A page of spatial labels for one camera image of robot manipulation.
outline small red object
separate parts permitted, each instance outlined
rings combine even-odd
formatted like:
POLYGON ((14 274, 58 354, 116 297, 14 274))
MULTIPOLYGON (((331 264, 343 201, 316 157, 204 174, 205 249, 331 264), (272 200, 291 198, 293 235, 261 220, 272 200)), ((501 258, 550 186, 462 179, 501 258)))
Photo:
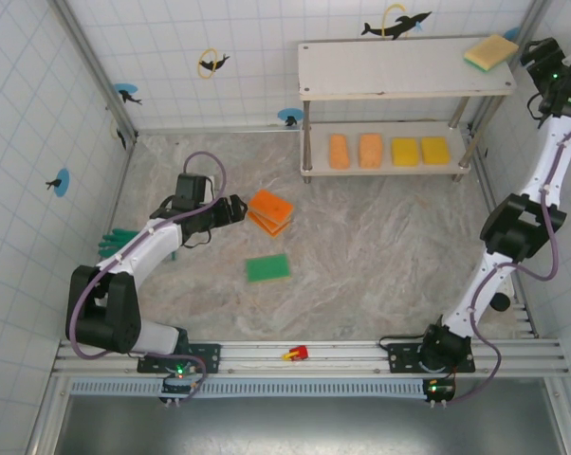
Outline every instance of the small red object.
POLYGON ((296 348, 292 348, 289 350, 289 354, 282 355, 283 360, 305 360, 308 358, 308 350, 306 346, 297 346, 296 348))

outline yellow-green sponge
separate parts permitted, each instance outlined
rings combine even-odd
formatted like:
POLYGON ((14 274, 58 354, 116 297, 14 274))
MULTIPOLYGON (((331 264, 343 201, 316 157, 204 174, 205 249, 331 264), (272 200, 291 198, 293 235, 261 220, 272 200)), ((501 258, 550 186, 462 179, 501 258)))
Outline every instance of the yellow-green sponge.
POLYGON ((513 55, 518 47, 500 35, 491 35, 465 52, 465 60, 484 71, 489 71, 513 55))

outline green sponge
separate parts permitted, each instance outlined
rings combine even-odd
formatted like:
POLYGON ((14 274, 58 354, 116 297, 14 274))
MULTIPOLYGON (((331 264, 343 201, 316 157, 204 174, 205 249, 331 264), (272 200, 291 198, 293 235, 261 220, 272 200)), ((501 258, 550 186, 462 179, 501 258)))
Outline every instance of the green sponge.
POLYGON ((265 282, 279 278, 289 278, 289 265, 285 254, 264 258, 246 259, 248 282, 265 282))

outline marble floor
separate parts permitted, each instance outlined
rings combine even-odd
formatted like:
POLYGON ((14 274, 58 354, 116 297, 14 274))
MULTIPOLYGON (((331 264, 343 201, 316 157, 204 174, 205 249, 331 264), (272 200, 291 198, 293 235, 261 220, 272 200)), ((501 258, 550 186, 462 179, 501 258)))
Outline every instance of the marble floor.
MULTIPOLYGON (((168 195, 187 155, 207 150, 228 173, 226 194, 272 191, 295 205, 271 239, 251 221, 180 248, 139 290, 142 315, 192 339, 345 340, 420 334, 452 308, 481 252, 486 207, 471 174, 315 177, 303 183, 298 134, 141 136, 114 226, 139 229, 168 195), (245 259, 285 253, 292 277, 248 284, 245 259)), ((190 170, 218 175, 206 157, 190 170)), ((488 309, 488 337, 515 337, 512 312, 488 309)))

